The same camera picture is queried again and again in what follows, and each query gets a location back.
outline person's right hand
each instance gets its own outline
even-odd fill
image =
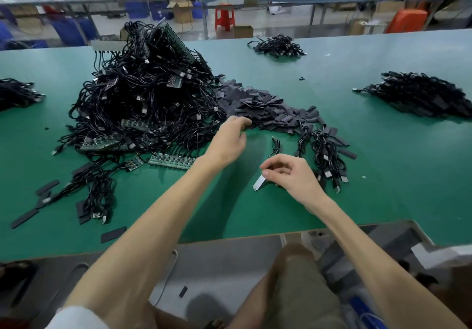
[[[316,212],[332,200],[325,194],[310,166],[303,158],[278,154],[261,166],[263,177],[284,189],[310,212]]]

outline white sleeve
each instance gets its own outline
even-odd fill
[[[46,329],[109,329],[108,326],[89,309],[66,307],[51,320]]]

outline green table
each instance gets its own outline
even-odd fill
[[[244,86],[269,90],[291,106],[315,105],[328,125],[351,143],[356,160],[346,159],[350,183],[327,192],[357,224],[414,220],[438,245],[470,243],[469,177],[472,125],[402,114],[378,99],[351,89],[381,80],[381,72],[425,72],[456,83],[472,98],[469,30],[309,38],[297,40],[300,59],[256,54],[246,40],[188,42],[215,74]],[[91,79],[89,47],[0,52],[0,76],[36,83],[44,103],[0,113],[0,260],[70,255],[106,249],[101,233],[130,226],[182,171],[144,165],[115,176],[117,206],[110,223],[79,225],[74,204],[82,191],[40,210],[11,230],[11,221],[34,207],[34,191],[51,180],[63,186],[86,162],[68,149],[51,156],[56,140],[72,124],[67,112],[82,82]],[[184,230],[181,242],[246,237],[323,228],[281,188],[255,192],[258,166],[271,152],[271,133],[248,132],[241,158],[211,184]],[[285,153],[296,136],[276,133]]]

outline hand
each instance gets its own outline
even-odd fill
[[[263,171],[263,177],[286,189],[296,201],[314,214],[332,202],[303,158],[278,154],[265,160],[259,167]]]
[[[235,115],[228,118],[214,136],[205,157],[221,169],[235,161],[246,147],[246,133],[241,133],[252,121]]]

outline red plastic stool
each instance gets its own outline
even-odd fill
[[[230,3],[221,3],[222,6],[231,6]],[[231,17],[229,17],[229,10],[226,9],[215,9],[215,29],[217,26],[222,26],[226,31],[229,31],[231,25],[236,26],[235,23],[235,11],[231,9]]]
[[[385,29],[386,34],[421,31],[428,12],[424,10],[399,10],[390,25]]]

